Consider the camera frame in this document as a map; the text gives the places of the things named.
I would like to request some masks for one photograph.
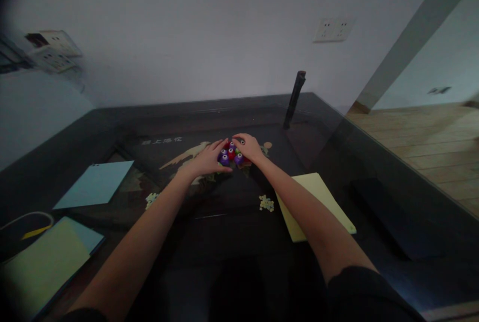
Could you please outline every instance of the black sleeve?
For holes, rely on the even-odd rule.
[[[332,321],[425,321],[378,273],[345,268],[328,284]]]
[[[82,308],[71,311],[64,315],[60,322],[108,322],[106,317],[95,309]]]

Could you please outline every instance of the forearm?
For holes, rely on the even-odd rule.
[[[125,318],[160,252],[195,176],[179,171],[108,257],[70,310],[100,310],[109,321]]]
[[[309,191],[265,157],[255,165],[263,172],[311,245],[326,282],[348,266],[376,270],[334,215]]]

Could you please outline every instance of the person's left hand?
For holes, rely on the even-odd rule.
[[[228,142],[228,138],[218,140],[208,145],[201,153],[198,154],[191,162],[178,172],[188,172],[193,178],[200,175],[206,175],[213,172],[232,172],[230,167],[218,164],[218,155],[223,146]]]

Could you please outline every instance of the person's right hand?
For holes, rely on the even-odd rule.
[[[235,138],[240,138],[244,141],[244,144],[242,144],[240,141],[238,141]],[[263,158],[263,152],[261,151],[261,148],[259,147],[258,141],[256,140],[255,137],[252,137],[250,134],[236,134],[233,135],[233,143],[235,146],[241,151],[241,153],[250,159],[253,163],[257,161],[260,158]]]

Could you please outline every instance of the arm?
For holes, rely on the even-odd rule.
[[[152,206],[120,241],[69,311],[93,308],[109,321],[125,319],[193,180],[203,174],[232,171],[229,167],[218,166],[217,161],[227,141],[211,144],[185,168],[178,170]]]
[[[316,197],[266,158],[254,137],[237,134],[234,138],[244,140],[244,145],[236,139],[233,142],[262,171],[298,222],[318,259],[326,283],[348,266],[362,266],[377,272],[336,217]]]

